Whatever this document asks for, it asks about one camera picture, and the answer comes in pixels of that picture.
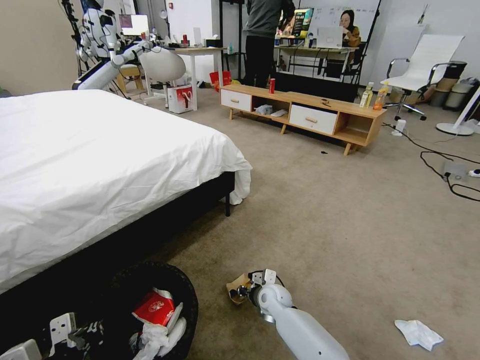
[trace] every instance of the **white chair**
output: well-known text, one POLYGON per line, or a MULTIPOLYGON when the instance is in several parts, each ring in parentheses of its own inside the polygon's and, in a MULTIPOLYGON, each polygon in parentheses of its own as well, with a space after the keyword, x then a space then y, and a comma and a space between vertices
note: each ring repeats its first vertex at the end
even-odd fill
POLYGON ((424 112, 407 104, 405 100, 412 92, 423 94, 430 85, 437 84, 444 77, 447 66, 455 63, 450 60, 463 38, 464 36, 423 35, 410 58, 401 57, 390 62, 386 73, 387 79, 381 83, 388 82, 389 86, 403 90, 400 102, 385 105, 386 108, 398 107, 395 120, 400 119, 402 108, 407 108, 408 112, 420 114, 420 120, 427 119, 424 112), (392 67, 397 60, 405 60, 408 63, 408 69, 402 76, 390 77, 392 67))
POLYGON ((143 104, 154 99, 165 99, 165 107, 169 107, 167 83, 180 79, 186 71, 184 60, 173 51, 156 46, 152 51, 144 52, 139 57, 141 67, 145 72, 146 90, 148 97, 143 104), (163 92, 152 89, 152 83, 163 83, 163 92))

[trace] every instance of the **woman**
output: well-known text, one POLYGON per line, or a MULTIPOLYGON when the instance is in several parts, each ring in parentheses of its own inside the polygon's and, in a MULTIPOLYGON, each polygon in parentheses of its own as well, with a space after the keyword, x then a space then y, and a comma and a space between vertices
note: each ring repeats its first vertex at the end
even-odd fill
POLYGON ((343 26, 343 45, 350 48, 356 48, 360 45, 360 31, 359 28, 354 25, 355 13, 353 10, 345 10, 340 17, 340 25, 343 26))

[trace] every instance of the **wooden tv cabinet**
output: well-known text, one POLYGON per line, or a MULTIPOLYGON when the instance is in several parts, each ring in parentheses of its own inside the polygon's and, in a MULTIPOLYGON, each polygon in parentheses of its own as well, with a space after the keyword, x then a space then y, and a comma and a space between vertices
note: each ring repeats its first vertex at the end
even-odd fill
POLYGON ((287 126, 322 134, 346 142, 344 155, 366 147, 377 137, 386 110, 362 108, 358 104, 298 92, 275 91, 246 85, 231 84, 220 89, 220 103, 230 108, 230 120, 234 110, 283 124, 280 134, 287 126), (284 109, 281 117, 260 115, 255 108, 272 105, 273 110, 284 109))

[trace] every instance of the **white drawer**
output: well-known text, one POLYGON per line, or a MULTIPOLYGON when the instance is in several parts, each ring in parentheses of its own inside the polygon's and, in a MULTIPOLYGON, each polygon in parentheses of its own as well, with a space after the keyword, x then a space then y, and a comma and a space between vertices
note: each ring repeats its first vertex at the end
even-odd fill
POLYGON ((252 111, 252 96, 241 92, 221 89, 220 102, 229 108, 252 111))
POLYGON ((298 105, 291 106, 290 124, 333 135, 336 121, 336 111, 328 112, 298 105))

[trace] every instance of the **drawer handle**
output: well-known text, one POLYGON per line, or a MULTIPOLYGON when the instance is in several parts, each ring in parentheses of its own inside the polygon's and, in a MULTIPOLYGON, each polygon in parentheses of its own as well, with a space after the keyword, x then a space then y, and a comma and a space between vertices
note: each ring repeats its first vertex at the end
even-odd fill
POLYGON ((311 118, 311 117, 308 117, 308 116, 305 118, 305 120, 307 120, 307 121, 309 121, 309 122, 311 122, 311 123, 315 123, 315 124, 318 122, 317 119, 314 119, 314 118, 311 118))

